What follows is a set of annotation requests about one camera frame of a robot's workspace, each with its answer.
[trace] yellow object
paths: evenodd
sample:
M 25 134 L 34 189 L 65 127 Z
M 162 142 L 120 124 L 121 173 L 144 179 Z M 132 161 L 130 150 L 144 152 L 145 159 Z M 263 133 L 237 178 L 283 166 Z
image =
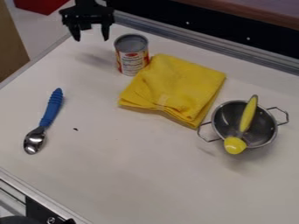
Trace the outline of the yellow object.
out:
M 225 78 L 223 73 L 210 68 L 158 54 L 121 93 L 119 104 L 162 110 L 196 129 Z
M 243 136 L 244 132 L 250 127 L 252 120 L 254 119 L 255 110 L 258 103 L 258 96 L 253 95 L 248 104 L 246 105 L 243 115 L 240 120 L 239 132 L 240 136 L 230 136 L 225 139 L 224 145 L 226 151 L 230 154 L 240 154 L 247 148 L 247 144 L 240 138 Z
M 240 154 L 247 148 L 247 144 L 243 140 L 235 136 L 227 137 L 224 144 L 226 147 L 226 151 L 229 154 L 233 155 Z
M 249 129 L 251 121 L 254 119 L 257 101 L 258 96 L 255 94 L 251 97 L 248 104 L 246 105 L 240 121 L 240 132 L 243 133 Z

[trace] metal spoon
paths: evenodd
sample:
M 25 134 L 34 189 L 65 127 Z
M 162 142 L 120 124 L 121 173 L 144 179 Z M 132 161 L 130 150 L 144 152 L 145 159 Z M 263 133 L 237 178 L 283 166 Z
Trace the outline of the metal spoon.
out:
M 63 100 L 61 88 L 57 88 L 51 95 L 48 107 L 41 119 L 39 126 L 29 132 L 24 139 L 24 150 L 30 155 L 36 154 L 45 142 L 45 130 L 50 127 L 59 112 Z

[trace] tin can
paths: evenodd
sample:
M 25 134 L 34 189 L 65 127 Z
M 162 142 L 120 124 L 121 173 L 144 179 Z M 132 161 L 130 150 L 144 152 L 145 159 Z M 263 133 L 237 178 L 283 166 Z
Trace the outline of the tin can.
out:
M 115 41 L 117 68 L 122 74 L 136 75 L 150 63 L 149 41 L 139 34 L 126 34 Z

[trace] blue handle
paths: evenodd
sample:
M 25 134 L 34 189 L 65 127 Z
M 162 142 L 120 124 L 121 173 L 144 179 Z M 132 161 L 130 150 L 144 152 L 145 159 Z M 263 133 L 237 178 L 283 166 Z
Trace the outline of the blue handle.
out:
M 49 127 L 59 112 L 63 100 L 61 88 L 57 88 L 51 95 L 44 117 L 40 120 L 39 126 Z

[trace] silver can lid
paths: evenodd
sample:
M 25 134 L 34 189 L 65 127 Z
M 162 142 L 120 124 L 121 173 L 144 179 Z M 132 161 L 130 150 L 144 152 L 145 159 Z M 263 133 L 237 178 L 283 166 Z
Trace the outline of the silver can lid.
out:
M 148 48 L 149 41 L 139 34 L 125 34 L 115 41 L 115 49 L 122 53 L 138 53 Z

